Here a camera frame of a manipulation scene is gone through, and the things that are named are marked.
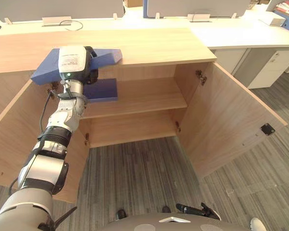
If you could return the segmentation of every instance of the cabinet door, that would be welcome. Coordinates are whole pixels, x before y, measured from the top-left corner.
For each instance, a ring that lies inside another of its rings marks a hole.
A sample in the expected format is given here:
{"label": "cabinet door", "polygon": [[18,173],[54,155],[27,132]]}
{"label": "cabinet door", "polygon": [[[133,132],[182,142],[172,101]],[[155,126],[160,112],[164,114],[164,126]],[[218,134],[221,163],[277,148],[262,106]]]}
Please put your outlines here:
{"label": "cabinet door", "polygon": [[287,123],[217,63],[204,71],[178,133],[198,177],[202,178],[263,141],[261,127]]}
{"label": "cabinet door", "polygon": [[[49,88],[48,85],[38,86],[28,80],[0,114],[0,185],[9,186],[18,177],[21,167],[37,142],[40,133],[39,117]],[[44,127],[57,106],[57,100],[49,101],[43,119]],[[85,144],[85,137],[77,130],[67,148],[66,162],[69,163],[69,171],[65,186],[54,196],[55,199],[76,202],[89,148],[90,144]]]}

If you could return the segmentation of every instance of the striped carpet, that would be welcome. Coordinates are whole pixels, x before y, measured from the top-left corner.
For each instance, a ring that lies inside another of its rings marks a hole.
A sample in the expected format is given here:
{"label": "striped carpet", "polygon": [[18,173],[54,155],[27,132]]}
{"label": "striped carpet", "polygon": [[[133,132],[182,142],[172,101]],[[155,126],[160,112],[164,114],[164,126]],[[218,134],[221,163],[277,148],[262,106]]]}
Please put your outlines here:
{"label": "striped carpet", "polygon": [[[253,92],[289,124],[289,74]],[[59,230],[95,231],[128,215],[175,204],[205,202],[222,220],[249,226],[260,218],[268,231],[289,231],[289,125],[198,182],[176,137],[94,148],[79,187],[78,210]],[[0,206],[7,198],[0,186]],[[55,201],[56,217],[73,205]]]}

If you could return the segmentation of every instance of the white desk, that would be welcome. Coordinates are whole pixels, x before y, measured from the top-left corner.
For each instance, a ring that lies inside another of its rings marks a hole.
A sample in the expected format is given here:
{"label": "white desk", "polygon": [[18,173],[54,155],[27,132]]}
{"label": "white desk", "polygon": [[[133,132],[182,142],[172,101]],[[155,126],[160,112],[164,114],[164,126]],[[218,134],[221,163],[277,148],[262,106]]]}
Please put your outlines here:
{"label": "white desk", "polygon": [[[261,5],[247,10],[236,19],[211,19],[211,23],[190,23],[186,18],[144,19],[142,7],[127,8],[123,18],[81,19],[82,30],[117,30],[141,28],[188,27],[210,49],[289,47],[289,31],[281,27],[268,26],[258,20],[257,14],[264,11]],[[0,35],[65,31],[64,26],[42,27],[42,22],[22,22],[7,25],[0,21]],[[72,23],[69,29],[76,29]]]}

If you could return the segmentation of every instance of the wooden shelf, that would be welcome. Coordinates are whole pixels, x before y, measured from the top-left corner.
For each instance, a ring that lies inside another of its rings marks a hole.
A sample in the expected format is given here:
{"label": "wooden shelf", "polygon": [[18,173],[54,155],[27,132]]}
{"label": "wooden shelf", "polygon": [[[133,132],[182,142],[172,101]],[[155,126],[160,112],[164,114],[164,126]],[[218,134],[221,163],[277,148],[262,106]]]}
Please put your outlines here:
{"label": "wooden shelf", "polygon": [[187,107],[174,78],[119,81],[118,101],[91,103],[84,119]]}
{"label": "wooden shelf", "polygon": [[91,119],[91,148],[175,136],[169,112],[156,111]]}

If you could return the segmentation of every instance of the black shoe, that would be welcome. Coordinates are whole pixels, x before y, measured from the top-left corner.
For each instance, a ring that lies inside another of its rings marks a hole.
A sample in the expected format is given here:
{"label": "black shoe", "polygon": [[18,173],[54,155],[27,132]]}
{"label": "black shoe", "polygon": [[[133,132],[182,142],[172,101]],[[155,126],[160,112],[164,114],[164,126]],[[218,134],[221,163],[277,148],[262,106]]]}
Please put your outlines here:
{"label": "black shoe", "polygon": [[116,220],[121,220],[123,218],[127,218],[127,215],[124,211],[124,209],[120,209],[117,213],[116,213]]}
{"label": "black shoe", "polygon": [[167,205],[165,205],[162,209],[162,213],[171,213],[171,210]]}

